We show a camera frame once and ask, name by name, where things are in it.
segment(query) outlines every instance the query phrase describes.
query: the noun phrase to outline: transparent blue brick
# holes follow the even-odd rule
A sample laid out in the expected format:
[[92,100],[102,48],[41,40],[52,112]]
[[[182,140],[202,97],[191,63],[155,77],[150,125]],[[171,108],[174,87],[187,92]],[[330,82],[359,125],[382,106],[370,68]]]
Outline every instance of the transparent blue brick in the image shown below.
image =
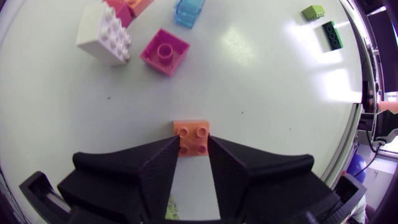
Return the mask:
[[191,29],[204,4],[205,0],[176,0],[174,4],[175,23]]

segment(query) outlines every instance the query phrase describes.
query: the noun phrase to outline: blue ball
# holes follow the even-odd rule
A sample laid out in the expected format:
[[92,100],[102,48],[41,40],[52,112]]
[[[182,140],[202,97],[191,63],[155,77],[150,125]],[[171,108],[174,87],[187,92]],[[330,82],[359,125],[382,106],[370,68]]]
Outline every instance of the blue ball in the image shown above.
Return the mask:
[[[362,156],[354,154],[348,168],[347,168],[347,173],[351,174],[352,176],[355,176],[357,173],[359,173],[363,168],[366,167],[366,162],[363,159]],[[366,170],[362,171],[359,175],[357,175],[355,178],[363,183],[366,177]]]

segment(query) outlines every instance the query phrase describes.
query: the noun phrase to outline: cable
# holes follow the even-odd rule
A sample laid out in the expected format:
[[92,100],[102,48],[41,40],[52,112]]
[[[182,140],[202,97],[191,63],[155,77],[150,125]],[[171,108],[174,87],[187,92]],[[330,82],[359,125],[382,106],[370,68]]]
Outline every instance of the cable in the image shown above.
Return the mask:
[[373,149],[373,145],[372,145],[372,142],[371,142],[371,138],[369,137],[369,131],[368,130],[366,130],[366,138],[368,139],[368,143],[369,143],[369,146],[371,147],[372,152],[376,153],[379,149],[377,149],[377,151]]
[[366,168],[368,168],[372,164],[372,162],[376,159],[377,155],[379,154],[380,146],[381,146],[381,144],[379,144],[379,146],[377,147],[377,150],[376,150],[376,152],[374,154],[374,157],[373,157],[372,161],[365,168],[363,168],[361,171],[359,171],[357,174],[355,174],[354,177],[356,177],[357,175],[362,173],[364,170],[366,170]]

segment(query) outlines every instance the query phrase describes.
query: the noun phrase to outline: green lego brick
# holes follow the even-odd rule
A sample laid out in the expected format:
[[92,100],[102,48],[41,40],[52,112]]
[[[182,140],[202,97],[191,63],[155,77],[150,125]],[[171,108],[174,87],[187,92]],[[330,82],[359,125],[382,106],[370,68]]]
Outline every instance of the green lego brick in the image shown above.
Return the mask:
[[169,202],[167,204],[166,216],[167,220],[180,220],[180,217],[177,215],[178,207],[174,202],[173,196],[169,197]]
[[333,21],[323,24],[322,28],[325,31],[326,38],[329,41],[331,50],[343,48],[343,43],[341,42],[340,35],[338,34],[337,29],[335,29],[335,23]]
[[322,6],[312,5],[302,11],[305,19],[308,21],[314,21],[325,16],[325,10],[323,10]]

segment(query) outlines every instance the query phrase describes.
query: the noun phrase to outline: pink duplo brick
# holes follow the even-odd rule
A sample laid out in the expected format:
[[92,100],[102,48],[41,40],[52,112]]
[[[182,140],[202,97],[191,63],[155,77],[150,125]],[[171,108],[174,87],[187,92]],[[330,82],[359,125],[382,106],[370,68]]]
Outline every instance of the pink duplo brick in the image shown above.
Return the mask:
[[104,0],[104,2],[114,9],[116,17],[122,21],[122,26],[127,28],[132,21],[129,4],[122,0]]
[[140,57],[148,65],[171,77],[188,49],[189,44],[160,29]]

